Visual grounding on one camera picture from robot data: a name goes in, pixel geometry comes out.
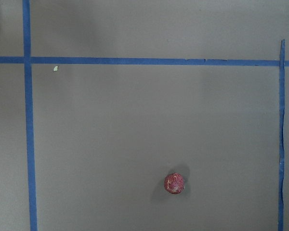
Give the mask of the red strawberry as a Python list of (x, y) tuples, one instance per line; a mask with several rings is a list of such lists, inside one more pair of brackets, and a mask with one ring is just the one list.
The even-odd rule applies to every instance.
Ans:
[(179, 173), (168, 174), (164, 179), (164, 189), (170, 194), (180, 194), (185, 189), (185, 179)]

